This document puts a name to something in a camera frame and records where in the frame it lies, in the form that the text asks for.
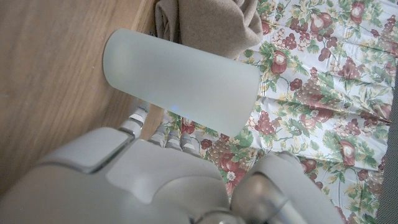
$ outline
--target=robot finger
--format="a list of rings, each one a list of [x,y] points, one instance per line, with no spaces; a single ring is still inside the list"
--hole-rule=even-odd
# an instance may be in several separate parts
[[[125,122],[123,122],[119,130],[124,131],[137,139],[141,134],[142,126],[147,118],[149,106],[150,104],[148,102],[143,101],[134,113],[125,120]]]
[[[154,135],[148,141],[160,147],[164,147],[166,143],[165,135],[166,135],[166,127],[163,124],[161,124],[159,125],[159,127],[157,127]]]
[[[169,133],[169,137],[167,138],[167,142],[165,145],[166,148],[172,148],[178,151],[182,151],[180,146],[180,136],[176,130],[171,130]]]
[[[181,145],[183,152],[186,152],[193,156],[201,158],[201,156],[199,155],[199,152],[197,150],[195,150],[195,147],[193,147],[191,137],[189,136],[188,133],[183,133],[181,135],[180,145]]]

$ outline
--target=floral tablecloth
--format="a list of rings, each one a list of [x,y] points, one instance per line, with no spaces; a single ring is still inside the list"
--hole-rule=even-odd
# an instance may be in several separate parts
[[[257,10],[262,42],[239,59],[264,75],[240,134],[168,111],[163,123],[191,134],[229,194],[262,156],[291,151],[346,223],[374,223],[397,68],[396,0],[259,0]]]

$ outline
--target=red grape pattern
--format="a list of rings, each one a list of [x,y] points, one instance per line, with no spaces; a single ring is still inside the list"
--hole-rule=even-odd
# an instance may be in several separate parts
[[[364,181],[367,178],[368,178],[368,171],[367,170],[361,170],[361,171],[358,172],[358,179],[360,181]]]
[[[330,58],[331,52],[326,47],[322,48],[321,54],[318,56],[318,60],[323,62],[325,59]]]
[[[298,90],[299,88],[301,88],[301,86],[303,85],[303,80],[299,79],[299,78],[295,78],[291,83],[290,83],[290,90],[294,91],[294,90]]]
[[[328,41],[326,41],[326,47],[327,48],[337,47],[337,38],[331,37]]]
[[[378,120],[377,116],[375,116],[375,115],[373,115],[373,114],[371,114],[369,112],[366,112],[366,111],[362,111],[360,116],[361,116],[361,118],[365,119],[365,122],[364,122],[363,125],[365,125],[365,126],[368,126],[370,124],[371,125],[377,125],[377,120]]]
[[[380,36],[379,32],[377,30],[375,30],[375,29],[371,30],[371,34],[372,34],[373,37],[379,37]]]
[[[292,24],[290,25],[289,28],[294,30],[296,33],[302,34],[308,30],[308,23],[305,22],[304,24],[299,26],[299,20],[295,18],[295,19],[293,19]]]
[[[319,101],[325,97],[321,94],[321,86],[317,84],[314,78],[307,80],[307,82],[296,91],[296,96],[297,100],[305,105],[309,105],[313,109],[321,107],[322,104],[319,103]]]
[[[282,118],[281,117],[277,117],[273,121],[271,121],[271,124],[276,129],[276,128],[280,127],[280,121],[282,121]]]
[[[221,138],[222,140],[224,140],[224,142],[228,142],[228,141],[229,141],[229,136],[226,136],[225,134],[221,134],[221,135],[220,135],[220,138]]]
[[[207,149],[209,147],[211,147],[212,142],[209,139],[204,139],[200,142],[201,148],[202,149]]]
[[[323,35],[323,37],[324,37],[326,40],[329,40],[329,39],[330,39],[330,36],[334,33],[334,31],[335,31],[335,30],[333,30],[332,28],[329,28],[329,29],[325,32],[325,34]]]
[[[314,181],[317,177],[318,177],[318,176],[317,176],[316,173],[311,173],[311,175],[310,175],[310,179],[313,180],[313,181]]]
[[[345,126],[345,130],[347,130],[348,134],[355,136],[361,134],[361,130],[359,130],[358,121],[356,118],[352,119],[351,122],[348,122],[348,124]]]
[[[209,160],[213,161],[217,167],[221,168],[220,160],[224,154],[229,154],[231,152],[230,146],[227,145],[222,138],[217,140],[214,144],[209,144],[208,142],[206,144],[210,146],[207,149]]]
[[[379,170],[384,170],[384,166],[386,165],[386,156],[383,156],[383,158],[381,158],[381,163],[379,165]]]
[[[398,57],[398,43],[394,41],[394,36],[391,35],[394,27],[396,26],[396,16],[392,15],[387,23],[384,25],[384,29],[381,32],[381,45],[390,54]]]
[[[282,40],[282,46],[284,46],[286,49],[293,50],[294,48],[297,47],[295,39],[296,38],[294,34],[290,33],[289,36],[287,36],[284,40]]]
[[[315,67],[312,67],[310,69],[310,74],[311,74],[311,77],[313,77],[315,79],[315,81],[318,80],[318,70]]]
[[[265,111],[261,111],[259,122],[255,125],[254,129],[260,131],[263,135],[276,133],[273,125],[269,121],[269,114]]]
[[[316,185],[317,185],[317,187],[319,188],[319,189],[322,189],[323,188],[323,183],[322,182],[316,182],[315,183]]]
[[[382,190],[382,183],[383,183],[383,171],[379,172],[370,172],[369,177],[366,180],[366,183],[369,186],[369,191],[373,193],[377,198],[380,197],[381,190]]]
[[[346,79],[358,79],[361,76],[351,57],[347,57],[347,61],[345,65],[343,65],[343,69],[338,71],[337,75],[345,77]]]

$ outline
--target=gray fabric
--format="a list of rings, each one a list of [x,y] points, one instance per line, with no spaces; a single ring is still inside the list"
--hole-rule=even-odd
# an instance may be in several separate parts
[[[377,222],[398,223],[398,91],[394,90],[391,127],[388,135],[386,166]]]
[[[257,0],[160,0],[157,36],[228,58],[262,39]]]

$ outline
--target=wooden surface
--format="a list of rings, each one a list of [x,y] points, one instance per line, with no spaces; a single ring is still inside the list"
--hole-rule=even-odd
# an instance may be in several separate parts
[[[128,117],[133,97],[106,82],[103,49],[117,28],[153,29],[154,2],[0,0],[0,195],[44,154]],[[151,107],[145,138],[161,114]]]

